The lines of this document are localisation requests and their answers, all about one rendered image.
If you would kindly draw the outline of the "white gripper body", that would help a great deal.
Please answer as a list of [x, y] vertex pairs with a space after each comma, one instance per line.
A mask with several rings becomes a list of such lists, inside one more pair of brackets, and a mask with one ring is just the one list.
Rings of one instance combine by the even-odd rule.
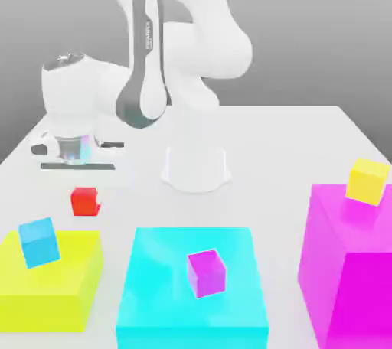
[[43, 162], [38, 170], [38, 178], [54, 184], [118, 184], [118, 171], [111, 163], [72, 165]]

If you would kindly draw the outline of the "small red cube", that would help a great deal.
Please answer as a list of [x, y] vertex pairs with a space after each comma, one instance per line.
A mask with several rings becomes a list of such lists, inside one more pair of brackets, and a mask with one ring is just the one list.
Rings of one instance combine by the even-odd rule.
[[74, 216], [95, 217], [100, 211], [101, 203], [96, 188], [74, 188], [70, 202]]

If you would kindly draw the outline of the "small blue cube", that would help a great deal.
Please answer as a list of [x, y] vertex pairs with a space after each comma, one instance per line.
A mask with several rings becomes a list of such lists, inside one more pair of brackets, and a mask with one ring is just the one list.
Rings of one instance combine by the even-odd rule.
[[51, 218], [45, 217], [18, 227], [21, 249], [28, 269], [60, 260], [57, 236]]

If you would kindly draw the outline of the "small magenta cube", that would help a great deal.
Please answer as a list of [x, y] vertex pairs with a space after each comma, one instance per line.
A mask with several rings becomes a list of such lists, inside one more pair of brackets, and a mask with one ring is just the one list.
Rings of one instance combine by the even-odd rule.
[[195, 298], [224, 292], [227, 269], [217, 250], [188, 254], [187, 278]]

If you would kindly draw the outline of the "small yellow cube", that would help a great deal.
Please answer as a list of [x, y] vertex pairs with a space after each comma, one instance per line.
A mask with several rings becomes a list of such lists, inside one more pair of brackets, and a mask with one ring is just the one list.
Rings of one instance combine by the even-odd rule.
[[351, 168], [346, 198], [371, 206], [378, 206], [384, 195], [390, 166], [378, 161], [358, 158]]

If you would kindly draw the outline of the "large yellow box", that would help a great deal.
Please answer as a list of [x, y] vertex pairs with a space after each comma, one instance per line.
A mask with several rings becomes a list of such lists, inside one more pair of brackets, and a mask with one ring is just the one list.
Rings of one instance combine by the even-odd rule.
[[60, 260], [28, 269], [19, 235], [0, 243], [0, 332], [81, 332], [103, 271], [97, 230], [58, 230]]

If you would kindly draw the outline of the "large cyan box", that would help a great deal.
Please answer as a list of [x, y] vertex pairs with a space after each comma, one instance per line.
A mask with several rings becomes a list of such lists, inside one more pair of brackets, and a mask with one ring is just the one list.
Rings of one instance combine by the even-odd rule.
[[[216, 250], [224, 292], [197, 298], [191, 254]], [[250, 229], [136, 229], [116, 321], [118, 349], [267, 349], [270, 325]]]

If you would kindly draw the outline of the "large magenta box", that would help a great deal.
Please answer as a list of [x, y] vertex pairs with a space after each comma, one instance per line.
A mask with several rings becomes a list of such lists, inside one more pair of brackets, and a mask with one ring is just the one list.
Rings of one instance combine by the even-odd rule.
[[392, 184], [379, 206], [312, 186], [298, 280], [319, 349], [392, 349]]

